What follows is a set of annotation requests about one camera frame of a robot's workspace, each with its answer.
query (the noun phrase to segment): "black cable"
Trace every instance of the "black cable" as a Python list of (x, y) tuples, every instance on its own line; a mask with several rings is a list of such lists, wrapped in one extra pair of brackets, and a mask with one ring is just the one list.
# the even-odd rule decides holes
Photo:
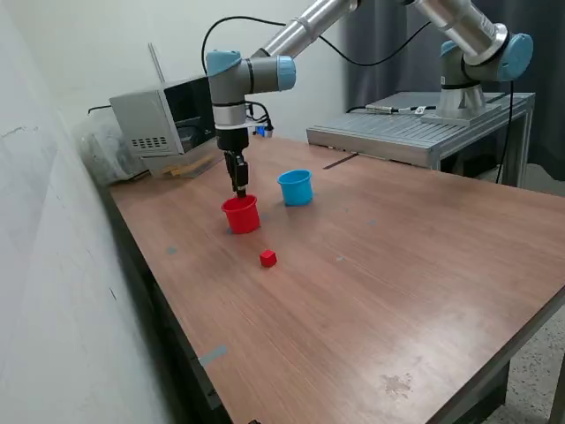
[[(276, 27), (285, 27), (286, 24), (283, 24), (282, 22), (275, 22), (273, 20), (266, 20), (266, 19), (260, 19), (260, 18), (254, 18), (252, 16), (244, 16), (244, 15), (240, 15), (240, 16), (229, 16), (226, 18), (222, 18), (217, 20), (206, 32), (206, 35), (204, 36), (204, 40), (202, 41), (202, 49), (200, 51), (200, 61), (202, 62), (202, 69), (204, 70), (204, 73), (207, 73), (207, 69), (206, 69), (206, 61), (204, 58), (204, 55), (206, 53), (206, 44), (208, 41), (208, 38), (210, 36), (210, 34), (212, 33), (212, 31), (214, 31), (214, 29), (220, 25), (223, 22), (227, 22), (228, 20), (235, 20), (235, 19), (242, 19), (242, 20), (252, 20), (254, 22), (260, 22), (261, 24), (267, 24), (267, 25), (274, 25)], [(325, 42), (335, 53), (337, 53), (339, 56), (341, 56), (343, 59), (345, 59), (347, 62), (349, 62), (350, 64), (354, 64), (356, 66), (364, 66), (364, 67), (371, 67), (371, 66), (377, 66), (379, 64), (383, 64), (385, 62), (387, 62), (388, 60), (392, 59), (394, 56), (396, 56), (398, 53), (400, 53), (408, 44), (410, 44), (410, 42), (412, 40), (414, 40), (414, 38), (416, 38), (416, 36), (418, 34), (420, 34), (428, 25), (430, 25), (431, 22), (427, 22), (425, 23), (423, 26), (420, 27), (420, 29), (418, 31), (416, 31), (408, 40), (406, 40), (398, 49), (396, 49), (395, 51), (393, 51), (390, 55), (388, 55), (387, 57), (385, 57), (384, 59), (378, 60), (376, 62), (372, 62), (369, 64), (362, 64), (360, 62), (357, 62), (353, 59), (348, 58), (347, 56), (345, 56), (334, 44), (332, 44), (331, 42), (329, 42), (325, 37), (321, 36), (320, 39)]]
[(406, 40), (398, 49), (396, 49), (395, 51), (393, 51), (390, 55), (388, 55), (387, 57), (385, 57), (384, 59), (381, 60), (377, 60), (376, 62), (372, 62), (370, 64), (362, 64), (360, 62), (357, 62), (353, 59), (349, 59), (347, 56), (345, 56), (336, 46), (334, 46), (331, 42), (329, 42), (328, 40), (326, 40), (323, 37), (320, 37), (324, 42), (326, 42), (326, 44), (335, 51), (335, 53), (337, 53), (339, 56), (343, 57), (345, 60), (347, 60), (350, 64), (354, 64), (356, 66), (364, 66), (364, 67), (371, 67), (371, 66), (377, 66), (379, 64), (384, 64), (385, 62), (387, 62), (388, 60), (392, 59), (394, 56), (396, 56), (398, 53), (400, 53), (408, 44), (411, 43), (412, 40), (414, 40), (416, 38), (416, 36), (418, 34), (420, 34), (422, 31), (424, 31), (424, 29), (430, 25), (432, 22), (427, 22), (425, 23), (423, 26), (420, 27), (420, 29), (418, 31), (416, 31), (413, 35), (411, 35), (411, 37)]
[(351, 113), (353, 110), (365, 110), (365, 106), (354, 106), (352, 108), (347, 109), (345, 113)]
[(108, 108), (111, 108), (111, 107), (112, 107), (111, 104), (106, 105), (106, 106), (96, 106), (96, 107), (94, 107), (94, 108), (90, 108), (90, 109), (88, 110), (87, 115), (90, 115), (90, 112), (92, 112), (93, 110), (108, 109)]
[(252, 102), (251, 100), (246, 100), (245, 103), (247, 104), (252, 104), (253, 106), (259, 106), (260, 108), (263, 109), (263, 113), (265, 113), (265, 117), (267, 119), (270, 119), (271, 117), (268, 114), (267, 108), (265, 107), (265, 105), (263, 103), (259, 103), (259, 102)]
[(206, 35), (204, 36), (204, 40), (202, 41), (202, 49), (200, 51), (200, 61), (202, 62), (202, 69), (204, 70), (204, 73), (208, 73), (207, 69), (206, 69), (206, 60), (204, 58), (204, 55), (206, 54), (206, 44), (208, 41), (208, 38), (210, 36), (210, 34), (212, 33), (212, 31), (214, 31), (214, 29), (220, 25), (223, 22), (227, 22), (229, 20), (236, 20), (236, 19), (242, 19), (242, 20), (252, 20), (254, 22), (260, 22), (261, 24), (267, 24), (267, 25), (274, 25), (277, 27), (284, 27), (286, 24), (283, 24), (282, 22), (274, 22), (273, 20), (266, 20), (266, 19), (260, 19), (260, 18), (254, 18), (253, 16), (245, 16), (245, 15), (238, 15), (238, 16), (228, 16), (226, 18), (221, 18), (219, 20), (217, 20), (206, 32)]
[[(419, 108), (421, 108), (422, 106), (411, 106), (409, 108), (390, 108), (390, 113), (399, 113), (401, 111), (406, 111), (409, 110), (411, 112), (413, 112), (414, 110), (418, 110)], [(424, 110), (436, 110), (437, 107), (436, 106), (425, 106)], [(354, 106), (352, 108), (347, 109), (347, 111), (345, 113), (351, 113), (353, 110), (366, 110), (366, 106)]]
[(260, 117), (259, 119), (257, 119), (255, 122), (257, 122), (258, 124), (263, 124), (263, 123), (266, 122), (267, 123), (267, 126), (266, 126), (267, 131), (273, 131), (275, 129), (273, 127), (273, 123), (271, 122), (271, 116), (268, 114), (268, 110), (263, 103), (253, 102), (251, 100), (246, 100), (245, 103), (252, 105), (252, 106), (259, 106), (260, 108), (263, 109), (264, 115), (262, 117)]
[(506, 160), (506, 152), (509, 148), (510, 141), (510, 127), (512, 126), (512, 115), (514, 114), (514, 81), (510, 82), (510, 112), (508, 113), (508, 127), (506, 129), (506, 139), (504, 140), (504, 149), (502, 150), (501, 165), (498, 168), (498, 175), (496, 176), (496, 184), (501, 181), (502, 167)]

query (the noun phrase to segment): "plastic bag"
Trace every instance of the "plastic bag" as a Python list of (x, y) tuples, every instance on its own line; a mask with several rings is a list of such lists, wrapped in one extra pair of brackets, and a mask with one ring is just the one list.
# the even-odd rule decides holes
[(82, 162), (104, 186), (133, 178), (147, 167), (130, 153), (112, 108), (93, 110), (79, 130)]

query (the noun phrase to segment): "blue joint cap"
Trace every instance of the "blue joint cap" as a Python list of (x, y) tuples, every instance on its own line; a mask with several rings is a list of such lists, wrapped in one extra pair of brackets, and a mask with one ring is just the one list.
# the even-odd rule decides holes
[(238, 51), (213, 50), (206, 55), (208, 77), (229, 70), (241, 62), (241, 53)]
[(279, 91), (290, 90), (297, 83), (297, 67), (290, 56), (279, 56), (276, 63)]
[(447, 55), (455, 47), (457, 47), (457, 45), (452, 41), (444, 42), (441, 45), (441, 57), (444, 57), (445, 55)]
[(528, 34), (513, 35), (502, 53), (498, 81), (513, 81), (520, 77), (528, 69), (532, 55), (533, 39)]

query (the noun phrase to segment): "tape mark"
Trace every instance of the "tape mark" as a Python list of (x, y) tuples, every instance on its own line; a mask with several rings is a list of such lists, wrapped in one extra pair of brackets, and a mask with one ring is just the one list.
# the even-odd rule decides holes
[(227, 352), (228, 352), (228, 349), (226, 348), (225, 344), (221, 344), (220, 346), (215, 348), (213, 351), (211, 351), (209, 354), (204, 355), (201, 358), (198, 358), (198, 361), (200, 362), (201, 366), (205, 367), (206, 365), (208, 365), (213, 360), (217, 360), (218, 358), (221, 358)]
[(354, 154), (351, 155), (351, 156), (344, 157), (344, 158), (343, 158), (342, 160), (340, 160), (340, 161), (331, 163), (330, 165), (324, 167), (324, 170), (331, 170), (331, 169), (334, 168), (335, 166), (337, 166), (337, 165), (339, 165), (339, 164), (341, 164), (341, 163), (347, 162), (347, 161), (349, 161), (350, 159), (353, 159), (355, 156), (359, 156), (359, 153), (354, 153)]
[(19, 131), (25, 131), (25, 130), (26, 130), (26, 128), (24, 126), (19, 126), (18, 128), (14, 128), (13, 130), (7, 132), (6, 134), (0, 135), (0, 140), (3, 140), (6, 137), (9, 137), (9, 136), (11, 136), (11, 135), (13, 135), (13, 134), (15, 134)]

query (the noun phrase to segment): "gray curtain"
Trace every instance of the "gray curtain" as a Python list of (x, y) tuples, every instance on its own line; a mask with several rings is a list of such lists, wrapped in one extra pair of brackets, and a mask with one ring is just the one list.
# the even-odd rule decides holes
[[(534, 39), (530, 68), (516, 82), (517, 92), (533, 92), (530, 163), (565, 181), (565, 1), (475, 0), (493, 22)], [(359, 62), (385, 57), (426, 19), (394, 0), (365, 0), (346, 22), (346, 51)], [(376, 68), (348, 64), (347, 107), (365, 105), (399, 91), (440, 90), (440, 46), (445, 37), (433, 25), (393, 60)], [(485, 84), (485, 91), (508, 92), (508, 84)]]

